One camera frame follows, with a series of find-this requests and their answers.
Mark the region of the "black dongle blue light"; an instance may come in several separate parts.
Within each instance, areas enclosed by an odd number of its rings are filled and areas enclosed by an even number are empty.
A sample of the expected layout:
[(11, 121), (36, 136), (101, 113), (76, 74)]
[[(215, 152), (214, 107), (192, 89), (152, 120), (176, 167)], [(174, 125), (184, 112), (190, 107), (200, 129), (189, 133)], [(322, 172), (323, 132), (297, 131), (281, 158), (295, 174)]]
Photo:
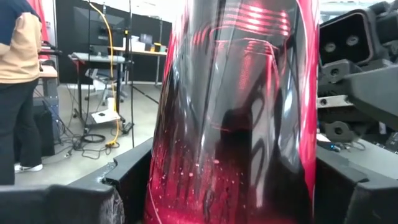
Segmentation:
[(334, 143), (332, 143), (330, 141), (317, 140), (317, 145), (322, 147), (322, 148), (324, 148), (324, 149), (326, 149), (326, 150), (329, 150), (329, 151), (334, 151), (334, 152), (340, 152), (341, 151), (341, 148), (338, 145), (336, 145), (336, 144), (334, 144)]

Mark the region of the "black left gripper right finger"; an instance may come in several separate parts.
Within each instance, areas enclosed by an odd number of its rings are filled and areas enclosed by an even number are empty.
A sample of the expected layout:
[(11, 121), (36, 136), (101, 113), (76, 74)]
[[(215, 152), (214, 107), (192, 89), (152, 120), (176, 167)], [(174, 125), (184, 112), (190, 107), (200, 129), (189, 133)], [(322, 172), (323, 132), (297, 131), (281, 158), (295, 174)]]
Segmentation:
[(398, 180), (317, 149), (315, 224), (398, 224)]

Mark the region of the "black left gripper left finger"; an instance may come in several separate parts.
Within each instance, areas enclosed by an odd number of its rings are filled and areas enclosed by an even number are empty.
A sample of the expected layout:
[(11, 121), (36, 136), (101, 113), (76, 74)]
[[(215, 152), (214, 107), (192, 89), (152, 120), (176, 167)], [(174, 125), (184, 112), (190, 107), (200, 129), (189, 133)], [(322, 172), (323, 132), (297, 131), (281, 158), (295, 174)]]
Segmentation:
[(152, 143), (68, 185), (1, 186), (0, 224), (141, 224)]

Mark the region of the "dark red black can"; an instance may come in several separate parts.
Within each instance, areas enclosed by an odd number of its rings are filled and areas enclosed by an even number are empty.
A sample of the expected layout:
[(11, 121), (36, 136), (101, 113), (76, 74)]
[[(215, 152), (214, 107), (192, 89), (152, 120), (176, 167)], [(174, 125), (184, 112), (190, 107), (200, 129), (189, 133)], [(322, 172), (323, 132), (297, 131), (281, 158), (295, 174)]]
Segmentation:
[(319, 0), (181, 0), (144, 224), (314, 224)]

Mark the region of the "black box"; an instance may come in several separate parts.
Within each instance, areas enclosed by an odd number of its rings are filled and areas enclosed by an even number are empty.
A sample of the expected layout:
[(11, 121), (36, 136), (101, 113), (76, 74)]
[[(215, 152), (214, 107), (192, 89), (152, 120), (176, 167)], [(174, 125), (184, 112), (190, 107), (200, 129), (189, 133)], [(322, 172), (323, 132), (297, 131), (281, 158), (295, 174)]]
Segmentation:
[(60, 143), (58, 106), (46, 102), (44, 97), (34, 98), (34, 121), (39, 130), (42, 157), (54, 156), (55, 145)]

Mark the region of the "wooden side table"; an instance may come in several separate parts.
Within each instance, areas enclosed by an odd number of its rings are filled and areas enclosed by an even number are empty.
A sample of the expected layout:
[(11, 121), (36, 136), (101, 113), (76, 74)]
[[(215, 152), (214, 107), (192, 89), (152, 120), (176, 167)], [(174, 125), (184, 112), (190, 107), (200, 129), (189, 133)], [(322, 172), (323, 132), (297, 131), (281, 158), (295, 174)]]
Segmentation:
[(39, 73), (43, 85), (44, 97), (58, 98), (58, 72), (53, 66), (42, 65)]

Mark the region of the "white box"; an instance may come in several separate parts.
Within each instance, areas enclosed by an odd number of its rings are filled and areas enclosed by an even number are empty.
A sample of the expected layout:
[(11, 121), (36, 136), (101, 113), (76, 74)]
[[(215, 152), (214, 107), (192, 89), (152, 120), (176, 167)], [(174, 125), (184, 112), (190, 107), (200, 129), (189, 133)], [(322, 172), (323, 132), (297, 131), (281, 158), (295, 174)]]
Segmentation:
[(146, 44), (139, 40), (139, 36), (132, 35), (129, 43), (130, 51), (145, 51)]

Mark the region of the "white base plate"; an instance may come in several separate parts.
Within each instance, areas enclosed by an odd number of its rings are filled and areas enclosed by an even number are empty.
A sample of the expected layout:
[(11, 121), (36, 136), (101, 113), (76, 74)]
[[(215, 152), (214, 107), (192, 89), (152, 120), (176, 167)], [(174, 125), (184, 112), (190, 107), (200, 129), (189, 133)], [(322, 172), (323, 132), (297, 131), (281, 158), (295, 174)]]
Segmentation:
[(94, 119), (96, 124), (117, 121), (121, 118), (120, 115), (113, 110), (104, 110), (92, 113), (91, 117)]

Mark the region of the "grey desk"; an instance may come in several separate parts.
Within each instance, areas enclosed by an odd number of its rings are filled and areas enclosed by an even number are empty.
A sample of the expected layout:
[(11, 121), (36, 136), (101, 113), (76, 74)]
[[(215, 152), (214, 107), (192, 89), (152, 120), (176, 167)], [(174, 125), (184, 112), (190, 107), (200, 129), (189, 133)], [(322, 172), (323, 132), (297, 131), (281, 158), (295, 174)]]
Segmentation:
[[(121, 70), (125, 64), (125, 58), (122, 56), (100, 56), (91, 55), (87, 53), (74, 52), (68, 56), (76, 66), (77, 73), (77, 90), (78, 90), (78, 107), (73, 110), (73, 117), (79, 118), (84, 128), (89, 129), (96, 126), (94, 119), (91, 117), (92, 113), (90, 110), (83, 111), (82, 107), (82, 95), (81, 87), (82, 80), (84, 77), (91, 78), (92, 80), (97, 79), (98, 70), (105, 65), (109, 65), (110, 77), (104, 82), (106, 87), (110, 87), (112, 91), (112, 97), (105, 96), (103, 101), (107, 105), (107, 110), (116, 111), (119, 114), (119, 105), (122, 99), (122, 83), (121, 83)], [(126, 123), (126, 120), (120, 115), (120, 119), (115, 122), (118, 126), (122, 126)]]

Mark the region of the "person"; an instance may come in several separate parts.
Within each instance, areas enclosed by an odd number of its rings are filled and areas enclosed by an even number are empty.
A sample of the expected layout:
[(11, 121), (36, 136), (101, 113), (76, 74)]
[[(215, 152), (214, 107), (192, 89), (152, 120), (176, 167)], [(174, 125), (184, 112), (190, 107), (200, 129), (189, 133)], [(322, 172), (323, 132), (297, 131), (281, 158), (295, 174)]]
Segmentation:
[(42, 21), (27, 0), (0, 0), (0, 185), (43, 168), (33, 94), (39, 82)]

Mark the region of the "black monitor screen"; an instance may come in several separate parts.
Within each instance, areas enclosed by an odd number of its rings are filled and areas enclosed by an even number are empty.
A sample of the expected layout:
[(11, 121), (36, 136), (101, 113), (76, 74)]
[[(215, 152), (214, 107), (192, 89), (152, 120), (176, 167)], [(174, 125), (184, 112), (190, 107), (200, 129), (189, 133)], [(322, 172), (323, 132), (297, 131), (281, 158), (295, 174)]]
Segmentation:
[[(108, 28), (94, 9), (73, 8), (75, 38), (83, 45), (107, 45), (109, 46)], [(122, 47), (124, 43), (125, 19), (123, 17), (104, 15), (111, 29), (113, 46)]]

